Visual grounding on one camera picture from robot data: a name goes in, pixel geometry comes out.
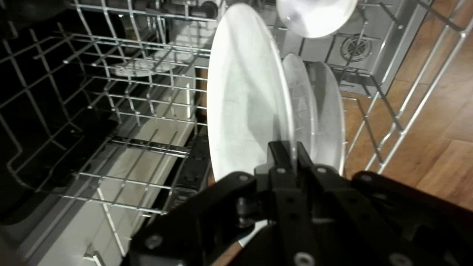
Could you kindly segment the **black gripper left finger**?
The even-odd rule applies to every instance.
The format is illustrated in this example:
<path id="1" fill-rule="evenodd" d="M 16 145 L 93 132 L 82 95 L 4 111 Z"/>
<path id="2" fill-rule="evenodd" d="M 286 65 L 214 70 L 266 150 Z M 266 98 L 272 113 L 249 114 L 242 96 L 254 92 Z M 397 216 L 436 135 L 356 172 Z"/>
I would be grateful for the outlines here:
<path id="1" fill-rule="evenodd" d="M 269 154 L 273 161 L 269 187 L 283 260 L 288 266 L 314 266 L 307 203 L 297 182 L 295 164 L 285 142 L 270 142 Z"/>

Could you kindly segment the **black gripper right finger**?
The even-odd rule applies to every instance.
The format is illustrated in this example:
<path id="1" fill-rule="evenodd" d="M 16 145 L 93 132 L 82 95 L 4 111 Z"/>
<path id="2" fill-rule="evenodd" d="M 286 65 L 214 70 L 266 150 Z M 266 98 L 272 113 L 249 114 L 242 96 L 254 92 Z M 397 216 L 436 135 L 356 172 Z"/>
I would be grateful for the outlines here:
<path id="1" fill-rule="evenodd" d="M 348 181 L 332 167 L 313 164 L 301 144 L 297 163 L 308 192 L 320 262 L 328 266 L 419 266 L 418 252 Z"/>

